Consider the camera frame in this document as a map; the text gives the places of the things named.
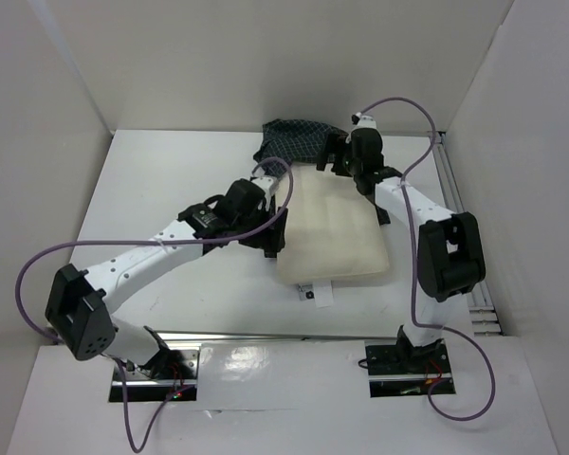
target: white tabletop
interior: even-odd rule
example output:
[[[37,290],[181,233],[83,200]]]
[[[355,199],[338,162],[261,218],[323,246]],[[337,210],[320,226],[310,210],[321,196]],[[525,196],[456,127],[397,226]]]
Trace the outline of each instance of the white tabletop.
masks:
[[[491,410],[470,423],[438,416],[425,396],[370,398],[361,341],[215,345],[201,351],[195,402],[171,403],[144,455],[556,455],[540,398],[515,337],[481,338],[498,379]],[[489,393],[485,364],[461,338],[448,344],[455,395],[435,397],[456,415]],[[132,453],[122,404],[108,403],[113,362],[77,362],[41,348],[9,455]],[[131,404],[137,444],[157,403]]]
[[[424,137],[386,136],[387,164],[404,169],[428,147]],[[147,239],[187,206],[248,177],[258,133],[117,131],[84,218],[80,239]],[[443,204],[432,157],[410,181]],[[117,316],[162,331],[395,337],[409,315],[411,254],[402,223],[382,228],[391,268],[380,280],[334,282],[335,304],[317,308],[295,286],[278,282],[275,263],[259,250],[230,245],[185,264],[147,286]],[[77,247],[72,263],[87,267],[118,247]],[[452,325],[469,331],[468,308]]]

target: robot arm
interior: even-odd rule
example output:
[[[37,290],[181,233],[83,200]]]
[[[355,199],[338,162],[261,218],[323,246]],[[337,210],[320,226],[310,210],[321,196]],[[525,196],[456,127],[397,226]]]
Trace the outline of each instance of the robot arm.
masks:
[[[225,196],[213,196],[179,213],[147,246],[85,270],[73,264],[62,267],[53,281],[46,318],[76,359],[110,355],[158,374],[174,363],[178,352],[170,351],[149,327],[134,326],[112,314],[165,273],[265,223],[275,212],[276,185],[272,177],[237,180]],[[239,242],[275,257],[285,246],[285,222],[286,213],[270,228]],[[221,240],[217,244],[198,239]]]
[[[352,177],[357,190],[409,228],[401,186],[411,202],[418,239],[416,314],[423,324],[444,326],[457,300],[485,278],[485,261],[476,218],[454,213],[401,180],[402,173],[384,165],[381,135],[370,116],[353,116],[348,137],[331,135],[319,156],[317,169],[328,161],[332,172]],[[438,347],[442,330],[417,327],[411,320],[398,332],[397,346],[406,358],[429,355]]]

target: white pillow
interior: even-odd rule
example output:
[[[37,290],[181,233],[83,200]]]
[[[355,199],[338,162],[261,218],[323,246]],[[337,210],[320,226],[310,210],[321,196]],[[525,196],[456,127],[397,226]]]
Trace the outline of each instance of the white pillow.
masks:
[[[287,284],[318,280],[354,280],[385,273],[388,252],[376,208],[361,196],[354,180],[316,166],[293,166],[295,188],[278,253],[278,275]],[[288,177],[276,193],[280,206]]]

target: white sticker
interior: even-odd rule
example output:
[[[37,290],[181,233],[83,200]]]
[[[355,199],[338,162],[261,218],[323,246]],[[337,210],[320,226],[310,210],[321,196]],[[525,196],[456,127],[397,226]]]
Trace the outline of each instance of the white sticker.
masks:
[[[333,286],[330,280],[312,282],[312,288],[314,291],[314,302],[317,308],[333,306],[335,301],[333,300]]]

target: checkered fabric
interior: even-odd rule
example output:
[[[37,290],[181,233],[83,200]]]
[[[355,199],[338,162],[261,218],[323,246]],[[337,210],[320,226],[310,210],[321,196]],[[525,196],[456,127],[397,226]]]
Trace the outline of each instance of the checkered fabric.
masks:
[[[330,133],[347,133],[335,126],[310,120],[272,120],[263,126],[264,141],[253,159],[260,162],[262,159],[278,156],[288,164],[316,163],[316,156],[324,147],[324,142]],[[279,163],[269,163],[264,166],[267,175],[280,178],[285,168]],[[388,212],[376,207],[377,220],[380,225],[390,224]]]

